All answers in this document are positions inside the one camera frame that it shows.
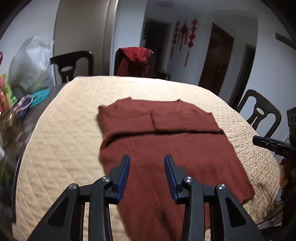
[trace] beige quilted tablecloth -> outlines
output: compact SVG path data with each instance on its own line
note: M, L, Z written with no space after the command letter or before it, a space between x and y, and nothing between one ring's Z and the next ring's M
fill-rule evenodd
M40 117L25 150L16 193L13 235L25 241L42 216L70 183L86 185L104 175L99 160L102 133L97 107L117 99L181 99L212 112L242 162L255 189L244 208L259 222L278 190L279 167L271 152L252 144L253 128L223 100L195 85L131 77L77 77L68 83ZM114 240L129 240L117 206L110 207ZM87 240L88 207L84 221Z

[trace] dark doorway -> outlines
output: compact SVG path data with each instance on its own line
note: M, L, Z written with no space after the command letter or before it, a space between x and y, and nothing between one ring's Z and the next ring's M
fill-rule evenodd
M218 95L228 68L234 38L213 24L207 57L198 86Z
M246 44L246 48L244 51L244 58L242 61L242 66L239 72L237 83L230 97L229 105L233 109L236 109L237 106L239 105L239 102L242 98L244 90L247 86L249 76L252 70L253 62L254 62L255 52L256 52L256 48L254 46Z
M144 41L145 48L151 49L155 54L153 75L163 70L163 62L168 40L168 23L148 20L145 24Z

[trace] table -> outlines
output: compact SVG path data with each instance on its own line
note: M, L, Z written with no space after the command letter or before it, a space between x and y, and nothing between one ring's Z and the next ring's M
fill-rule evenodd
M244 208L259 222L279 187L279 167L270 151L252 144L257 133L223 100L201 87L132 77L77 77L68 83L40 117L27 144L16 191L13 235L25 241L48 208L70 183L86 185L105 175L99 160L103 135L97 107L132 97L154 101L181 99L213 116L233 145L255 197ZM117 206L110 207L114 240L129 240ZM87 238L88 209L84 238Z
M2 223L2 231L4 228L6 228L8 232L12 233L12 222L15 219L16 181L21 163L21 157L25 151L39 117L64 85L65 84L61 84L52 87L50 94L45 100L43 100L37 106L29 109L22 120L23 129L21 135L14 142L10 142L6 146L6 155L11 158L0 162L0 170L9 174L11 178L9 179L8 183L3 183L2 181L0 182L0 196L6 200L5 204L0 201L0 208L2 210L2 212L0 212L0 222Z

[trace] white plastic bag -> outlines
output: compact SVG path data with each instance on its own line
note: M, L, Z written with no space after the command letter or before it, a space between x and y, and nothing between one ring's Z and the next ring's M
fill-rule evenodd
M54 85L50 67L52 46L53 41L34 36L27 39L13 57L8 82L18 99Z

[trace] green package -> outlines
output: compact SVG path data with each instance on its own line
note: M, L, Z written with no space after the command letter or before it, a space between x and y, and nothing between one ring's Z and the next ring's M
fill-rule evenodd
M12 107L17 102L17 98L13 94L13 92L11 90L11 87L8 84L8 81L7 81L7 78L6 78L6 74L3 74L2 76L0 76L0 78L4 78L5 79L5 82L4 82L4 94L6 95L7 102L9 104L9 107Z

